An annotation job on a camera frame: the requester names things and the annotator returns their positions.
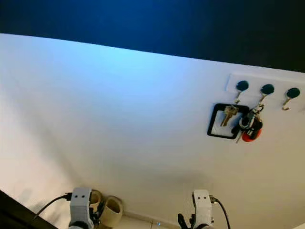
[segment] wall hook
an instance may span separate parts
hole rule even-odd
[[[282,110],[283,111],[288,111],[290,109],[290,107],[285,107],[285,105],[291,100],[294,99],[296,97],[298,97],[300,95],[300,90],[296,87],[294,88],[290,88],[286,93],[286,101],[283,104]]]
[[[264,85],[264,86],[261,88],[261,93],[263,94],[263,96],[262,96],[261,100],[259,101],[259,104],[262,103],[262,101],[265,99],[265,97],[266,97],[267,95],[270,95],[270,94],[272,94],[273,92],[275,92],[275,89],[274,89],[274,87],[273,87],[272,84],[266,84],[266,85]]]
[[[260,108],[259,110],[257,109],[257,111],[258,111],[258,112],[262,112],[263,109],[264,109],[264,107],[265,107],[265,105],[264,105],[264,104],[259,104],[257,107]]]
[[[238,103],[240,102],[240,100],[239,100],[240,94],[241,94],[243,91],[247,90],[248,87],[249,87],[248,81],[242,80],[242,81],[238,82],[238,84],[236,85],[236,89],[238,90],[238,94],[237,94],[236,99],[234,100],[234,103],[235,103],[235,104],[238,104]]]

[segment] black frame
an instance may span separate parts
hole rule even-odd
[[[27,209],[0,190],[0,228],[10,229],[57,229],[41,217],[37,217],[30,226],[28,222],[35,213]]]
[[[207,133],[209,136],[212,136],[212,137],[221,137],[221,138],[227,138],[227,139],[236,139],[239,131],[234,133],[234,135],[232,137],[212,134],[212,129],[213,129],[213,126],[214,126],[214,122],[215,122],[215,118],[216,118],[216,115],[217,115],[217,111],[224,111],[225,107],[226,106],[230,106],[230,105],[231,104],[216,104],[214,106],[214,110],[213,110],[213,113],[212,113],[209,129],[208,129],[208,133]],[[249,113],[250,109],[249,109],[248,106],[242,106],[242,105],[234,105],[234,106],[239,108],[238,113],[242,113],[243,114],[242,117],[245,116],[247,113]]]

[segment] white mounting plate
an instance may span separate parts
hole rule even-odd
[[[297,87],[301,91],[301,94],[297,98],[301,98],[302,94],[305,93],[305,78],[300,80],[290,80],[289,78],[280,79],[247,74],[231,74],[226,91],[237,94],[236,85],[242,80],[246,80],[249,83],[249,88],[243,93],[243,96],[262,96],[260,90],[265,84],[272,84],[275,88],[274,93],[268,96],[268,99],[284,100],[285,92],[293,87]]]
[[[193,200],[195,207],[195,225],[197,228],[201,224],[211,225],[212,223],[212,204],[207,190],[194,190]]]

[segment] keychain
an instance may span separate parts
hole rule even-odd
[[[260,117],[260,112],[264,109],[264,105],[260,104],[258,107],[261,109],[253,108],[246,116],[239,120],[237,126],[232,129],[232,134],[241,131],[240,136],[237,138],[236,143],[243,138],[246,142],[254,141],[262,132],[263,121]]]

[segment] key holder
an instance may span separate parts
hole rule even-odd
[[[261,93],[262,93],[262,98],[259,101],[259,104],[262,104],[262,101],[266,98],[267,95],[272,94],[273,92],[275,92],[275,87],[273,87],[272,84],[266,84],[261,88]]]
[[[249,83],[248,83],[248,81],[242,80],[242,81],[238,82],[238,84],[236,85],[236,89],[238,90],[238,94],[237,94],[237,97],[236,97],[235,100],[234,100],[234,103],[235,103],[236,105],[240,102],[240,100],[239,100],[240,94],[241,94],[243,91],[247,90],[248,88],[249,88]]]
[[[218,135],[218,134],[213,134],[212,133],[213,126],[214,126],[214,123],[215,123],[215,119],[216,119],[216,116],[217,116],[217,112],[218,111],[224,111],[227,106],[231,106],[231,105],[230,104],[216,104],[214,106],[214,110],[213,110],[213,113],[212,113],[210,125],[209,125],[208,132],[207,132],[207,134],[209,136],[221,137],[221,138],[227,138],[227,139],[236,139],[236,137],[238,135],[238,132],[237,133],[232,133],[232,136]],[[242,117],[244,117],[246,114],[249,113],[249,107],[248,106],[242,106],[242,105],[234,105],[234,106],[238,108],[238,113],[241,113]]]
[[[294,99],[296,97],[298,97],[300,95],[300,90],[296,87],[294,88],[290,88],[286,93],[286,101],[284,102],[283,104],[283,107],[282,107],[282,110],[283,111],[288,111],[290,109],[290,107],[285,107],[285,105],[291,100],[291,99]]]

